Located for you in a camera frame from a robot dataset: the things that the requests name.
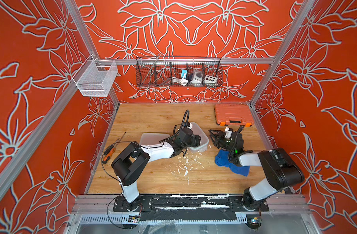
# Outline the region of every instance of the white wire basket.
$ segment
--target white wire basket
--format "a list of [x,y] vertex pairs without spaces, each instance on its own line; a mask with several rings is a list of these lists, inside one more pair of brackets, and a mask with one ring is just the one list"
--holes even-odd
[[108,71],[99,71],[94,61],[76,82],[78,90],[85,97],[106,97],[119,72],[113,61]]

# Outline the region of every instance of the black wire basket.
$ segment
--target black wire basket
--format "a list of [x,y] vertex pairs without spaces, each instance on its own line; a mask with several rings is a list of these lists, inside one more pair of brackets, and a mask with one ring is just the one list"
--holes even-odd
[[[138,57],[135,68],[137,85],[139,87],[219,87],[223,84],[220,59],[186,56]],[[183,70],[187,71],[186,79],[189,80],[186,85],[175,82],[176,79],[181,78]],[[193,80],[198,77],[202,78],[202,81],[195,83]]]

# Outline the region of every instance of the blue cloth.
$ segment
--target blue cloth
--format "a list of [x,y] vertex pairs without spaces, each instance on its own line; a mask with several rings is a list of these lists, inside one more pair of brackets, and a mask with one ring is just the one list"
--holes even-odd
[[218,155],[215,157],[215,163],[216,165],[220,166],[220,167],[229,167],[229,169],[236,173],[236,174],[240,174],[243,176],[247,176],[249,174],[249,170],[250,170],[250,166],[247,167],[238,167],[236,165],[234,165],[233,163],[228,161],[228,151],[225,150],[220,150]]

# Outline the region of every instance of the orange wall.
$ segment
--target orange wall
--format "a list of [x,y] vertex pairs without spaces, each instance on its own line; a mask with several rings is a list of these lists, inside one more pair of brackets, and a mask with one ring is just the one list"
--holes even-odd
[[[76,2],[100,57],[106,59],[158,54],[273,57],[301,5],[294,0]],[[267,67],[226,66],[221,87],[187,90],[138,88],[135,68],[120,66],[114,89],[119,100],[129,103],[246,102]]]
[[[88,57],[62,0],[0,1],[0,172]],[[0,233],[62,232],[114,112],[78,91],[0,202]]]
[[256,105],[325,233],[357,233],[357,1],[319,0]]
[[110,98],[75,93],[1,200],[0,232],[63,232],[114,110]]
[[0,172],[89,55],[57,2],[0,2]]

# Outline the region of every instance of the aluminum frame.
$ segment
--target aluminum frame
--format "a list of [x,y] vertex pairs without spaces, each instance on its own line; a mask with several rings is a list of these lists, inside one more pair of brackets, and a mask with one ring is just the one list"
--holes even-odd
[[[90,65],[90,61],[84,64],[84,69],[77,72],[76,75],[81,76],[85,69]],[[34,154],[42,140],[45,138],[55,121],[58,119],[64,108],[67,106],[73,95],[76,93],[77,87],[74,82],[70,82],[63,94],[51,107],[36,129],[31,133],[26,142],[17,151],[12,160],[7,164],[0,173],[0,201],[7,193],[12,183],[20,174],[30,157]]]
[[[87,194],[78,195],[73,206],[71,214],[105,214],[108,203],[118,194]],[[270,208],[269,212],[274,214],[287,213],[307,213],[311,214],[311,210],[302,194],[274,194],[267,198],[267,203]],[[257,214],[258,212],[236,212],[238,214]]]
[[87,185],[86,185],[84,194],[87,194],[87,192],[89,191],[90,185],[91,185],[91,183],[92,183],[92,181],[93,181],[93,178],[94,178],[94,175],[95,175],[95,172],[97,171],[97,168],[98,168],[98,165],[99,165],[99,161],[101,160],[102,155],[103,155],[103,151],[104,151],[104,149],[105,149],[105,147],[106,147],[107,139],[108,139],[108,136],[110,135],[110,132],[111,132],[113,123],[114,123],[115,118],[116,118],[117,111],[119,110],[119,107],[120,107],[120,105],[118,104],[118,105],[116,106],[116,108],[115,108],[115,111],[113,112],[112,118],[110,119],[110,124],[108,125],[106,134],[105,134],[105,136],[104,136],[104,138],[103,138],[103,142],[102,142],[101,148],[99,149],[99,152],[98,152],[97,160],[95,161],[93,170],[92,170],[92,172],[91,172],[91,174],[90,174],[89,181],[87,182]]
[[[198,59],[198,61],[213,61],[216,58],[202,58]],[[136,65],[137,61],[136,59],[101,59],[101,60],[96,60],[95,62],[98,64],[98,67],[109,67],[112,62],[115,61],[116,65]],[[159,59],[158,61],[166,61],[166,62],[177,62],[177,61],[182,61],[182,59]],[[236,59],[230,59],[230,58],[221,58],[220,64],[222,65],[230,65],[230,64],[273,64],[275,62],[275,58],[236,58]]]
[[264,130],[262,123],[260,122],[259,116],[256,113],[255,108],[253,106],[249,106],[249,107],[250,107],[251,116],[254,119],[254,124],[256,126],[256,129],[258,130],[260,139],[262,140],[264,147],[266,148],[266,150],[272,150],[274,147],[271,144],[270,139],[268,138],[268,135]]
[[268,68],[266,74],[263,76],[262,80],[259,83],[258,89],[255,91],[254,95],[251,98],[251,102],[250,102],[251,106],[255,106],[256,101],[259,99],[260,95],[262,94],[271,76],[278,68],[290,43],[292,42],[294,36],[297,34],[303,20],[307,16],[314,2],[315,0],[305,0],[301,5],[301,7],[299,8],[299,11],[296,17],[294,18],[292,25],[289,27],[288,32],[286,33],[281,45],[279,46],[279,49],[276,52],[274,63]]
[[321,234],[313,214],[301,214],[301,217],[309,234]]
[[80,11],[78,10],[77,4],[74,0],[64,0],[65,5],[67,6],[68,12],[71,14],[74,24],[77,27],[78,32],[80,33],[82,40],[87,48],[87,51],[92,56],[93,59],[99,59],[99,54],[97,48],[94,45],[93,40],[89,32],[87,31],[85,22],[82,20]]

